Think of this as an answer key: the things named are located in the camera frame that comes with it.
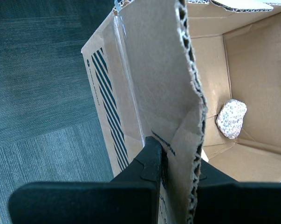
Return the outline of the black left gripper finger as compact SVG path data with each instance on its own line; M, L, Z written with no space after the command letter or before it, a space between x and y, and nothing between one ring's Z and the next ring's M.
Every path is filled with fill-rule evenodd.
M14 191L14 224L155 224L162 146L146 137L131 164L110 182L33 182Z
M281 182L238 182L206 161L195 211L197 224L281 224Z

